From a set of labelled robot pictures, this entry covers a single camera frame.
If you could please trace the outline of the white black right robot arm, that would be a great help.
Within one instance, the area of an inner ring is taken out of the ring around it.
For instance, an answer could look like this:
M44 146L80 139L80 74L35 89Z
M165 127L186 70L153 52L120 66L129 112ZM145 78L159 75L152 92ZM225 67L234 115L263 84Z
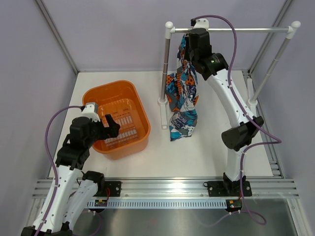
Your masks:
M246 182L246 177L241 172L241 155L252 143L252 139L264 124L264 120L262 117L256 117L238 97L239 92L229 77L228 64L222 54L212 52L207 30L192 29L188 37L189 49L185 56L217 94L231 125L230 129L221 134L222 141L228 150L223 180L214 185L209 184L208 187L219 194L239 196Z

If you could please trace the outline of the colourful patterned shorts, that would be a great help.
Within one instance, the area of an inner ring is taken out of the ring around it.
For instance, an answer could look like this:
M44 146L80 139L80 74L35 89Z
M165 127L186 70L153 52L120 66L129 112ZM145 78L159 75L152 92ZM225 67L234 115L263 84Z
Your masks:
M189 36L184 34L177 52L177 70L167 75L165 94L172 116L169 121L170 140L190 137L197 125L195 109L199 94L195 67L189 60Z

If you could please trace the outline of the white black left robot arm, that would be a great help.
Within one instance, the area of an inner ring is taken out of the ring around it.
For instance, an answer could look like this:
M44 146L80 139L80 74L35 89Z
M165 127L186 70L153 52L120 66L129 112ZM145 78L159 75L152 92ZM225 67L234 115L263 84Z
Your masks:
M90 148L95 142L116 138L120 125L110 114L102 121L78 117L72 121L62 148L55 161L55 179L42 209L32 226L23 228L23 236L70 236L88 201L106 190L104 175L99 172L82 173Z

